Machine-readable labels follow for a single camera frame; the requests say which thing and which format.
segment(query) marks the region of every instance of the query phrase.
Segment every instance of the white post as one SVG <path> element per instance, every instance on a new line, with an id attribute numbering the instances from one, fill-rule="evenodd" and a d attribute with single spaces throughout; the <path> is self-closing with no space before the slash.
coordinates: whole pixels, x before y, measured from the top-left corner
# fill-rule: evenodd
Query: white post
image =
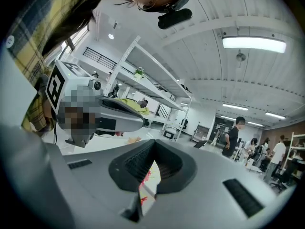
<path id="1" fill-rule="evenodd" d="M 130 44 L 130 46 L 127 48 L 126 52 L 123 54 L 122 58 L 120 59 L 120 61 L 118 62 L 117 66 L 115 67 L 114 71 L 112 72 L 108 82 L 107 82 L 107 85 L 106 85 L 106 88 L 105 90 L 103 91 L 103 94 L 105 96 L 108 95 L 108 93 L 110 92 L 111 90 L 111 87 L 113 85 L 113 82 L 115 80 L 115 78 L 117 77 L 119 71 L 121 70 L 122 68 L 122 63 L 125 62 L 125 60 L 127 59 L 128 55 L 130 54 L 130 52 L 134 49 L 135 45 L 137 44 L 137 42 L 141 39 L 140 36 L 137 36 L 133 42 Z"/>
<path id="2" fill-rule="evenodd" d="M 291 146 L 292 146 L 292 142 L 293 142 L 293 140 L 294 140 L 294 134 L 295 134 L 295 133 L 292 132 L 291 141 L 290 141 L 290 147 L 289 147 L 288 154 L 287 154 L 287 157 L 286 157 L 286 160 L 285 160 L 285 163 L 284 163 L 283 168 L 286 167 L 286 163 L 287 163 L 287 160 L 288 160 L 288 158 L 289 158 L 289 154 L 290 154 L 290 152 L 291 152 Z"/>
<path id="3" fill-rule="evenodd" d="M 179 133 L 178 133 L 178 136 L 177 136 L 176 141 L 178 140 L 178 138 L 180 137 L 180 134 L 181 134 L 181 132 L 182 132 L 182 128 L 183 128 L 183 126 L 184 126 L 185 120 L 186 120 L 187 115 L 189 114 L 189 111 L 190 111 L 190 107 L 191 107 L 191 104 L 192 104 L 192 100 L 193 100 L 193 98 L 191 98 L 191 101 L 190 101 L 190 103 L 189 103 L 189 107 L 187 108 L 187 111 L 186 111 L 186 113 L 185 113 L 185 117 L 184 117 L 184 119 L 183 119 L 183 121 L 182 121 L 182 126 L 180 127 L 180 130 L 179 130 Z"/>
<path id="4" fill-rule="evenodd" d="M 122 95 L 122 98 L 126 98 L 127 97 L 129 90 L 130 90 L 130 87 L 127 86 L 125 92 Z"/>

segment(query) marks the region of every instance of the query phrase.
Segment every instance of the black vent grille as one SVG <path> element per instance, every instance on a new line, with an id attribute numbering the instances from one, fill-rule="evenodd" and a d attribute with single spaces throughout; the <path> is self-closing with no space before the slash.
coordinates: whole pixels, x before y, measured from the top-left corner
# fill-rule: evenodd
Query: black vent grille
<path id="1" fill-rule="evenodd" d="M 224 186 L 248 217 L 255 215 L 264 208 L 238 180 L 227 180 L 224 182 Z"/>
<path id="2" fill-rule="evenodd" d="M 72 170 L 72 169 L 76 169 L 76 168 L 79 168 L 79 167 L 87 166 L 89 164 L 92 164 L 92 162 L 90 160 L 83 159 L 83 160 L 68 163 L 67 165 Z"/>

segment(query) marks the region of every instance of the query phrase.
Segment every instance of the fluorescent light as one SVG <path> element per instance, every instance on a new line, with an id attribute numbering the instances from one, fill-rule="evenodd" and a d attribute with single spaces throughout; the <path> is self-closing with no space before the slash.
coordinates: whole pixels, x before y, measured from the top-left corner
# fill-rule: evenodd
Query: fluorescent light
<path id="1" fill-rule="evenodd" d="M 228 120 L 236 120 L 236 119 L 233 119 L 233 118 L 230 118 L 230 117 L 227 117 L 227 116 L 223 116 L 223 115 L 221 115 L 220 117 L 228 119 Z"/>
<path id="2" fill-rule="evenodd" d="M 253 124 L 253 125 L 257 125 L 257 126 L 263 126 L 263 125 L 261 125 L 261 124 L 257 124 L 257 123 L 250 122 L 250 121 L 248 121 L 248 123 L 249 123 L 249 124 Z"/>
<path id="3" fill-rule="evenodd" d="M 286 119 L 286 117 L 284 117 L 284 116 L 280 116 L 280 115 L 269 113 L 269 112 L 266 112 L 265 115 L 269 115 L 269 116 L 279 118 L 279 119 L 282 119 L 282 120 Z"/>
<path id="4" fill-rule="evenodd" d="M 224 48 L 255 48 L 284 53 L 286 43 L 281 40 L 267 37 L 235 36 L 223 37 Z"/>
<path id="5" fill-rule="evenodd" d="M 230 105 L 230 104 L 223 104 L 223 107 L 229 107 L 229 108 L 241 109 L 241 110 L 248 110 L 248 108 L 239 107 L 239 106 Z"/>

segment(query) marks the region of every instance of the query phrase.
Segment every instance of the person in white shirt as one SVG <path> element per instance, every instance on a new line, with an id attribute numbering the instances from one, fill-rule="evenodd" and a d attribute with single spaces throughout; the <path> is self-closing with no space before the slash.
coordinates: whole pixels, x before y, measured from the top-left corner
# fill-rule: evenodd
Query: person in white shirt
<path id="1" fill-rule="evenodd" d="M 239 157 L 240 163 L 245 163 L 250 154 L 254 154 L 255 146 L 257 144 L 257 138 L 252 138 L 251 141 L 245 143 L 244 147 L 241 150 L 241 154 Z"/>
<path id="2" fill-rule="evenodd" d="M 280 142 L 277 145 L 275 145 L 275 147 L 272 151 L 273 157 L 270 161 L 270 164 L 266 170 L 266 175 L 264 177 L 264 181 L 266 183 L 269 183 L 272 173 L 274 172 L 274 170 L 276 169 L 276 167 L 280 163 L 280 161 L 282 161 L 282 159 L 285 155 L 286 146 L 284 144 L 284 138 L 285 138 L 284 135 L 280 136 Z"/>

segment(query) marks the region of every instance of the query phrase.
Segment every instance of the plaid shirt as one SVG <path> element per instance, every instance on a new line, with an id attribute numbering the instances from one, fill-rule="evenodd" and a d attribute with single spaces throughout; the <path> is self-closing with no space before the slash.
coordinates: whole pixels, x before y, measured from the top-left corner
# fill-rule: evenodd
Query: plaid shirt
<path id="1" fill-rule="evenodd" d="M 79 0 L 30 0 L 12 24 L 8 35 L 13 35 L 15 41 L 9 52 L 33 86 L 41 74 L 46 73 L 42 56 L 45 44 L 78 2 Z M 29 107 L 22 126 L 31 130 L 30 122 L 39 132 L 53 128 L 52 121 L 44 117 L 41 94 Z"/>

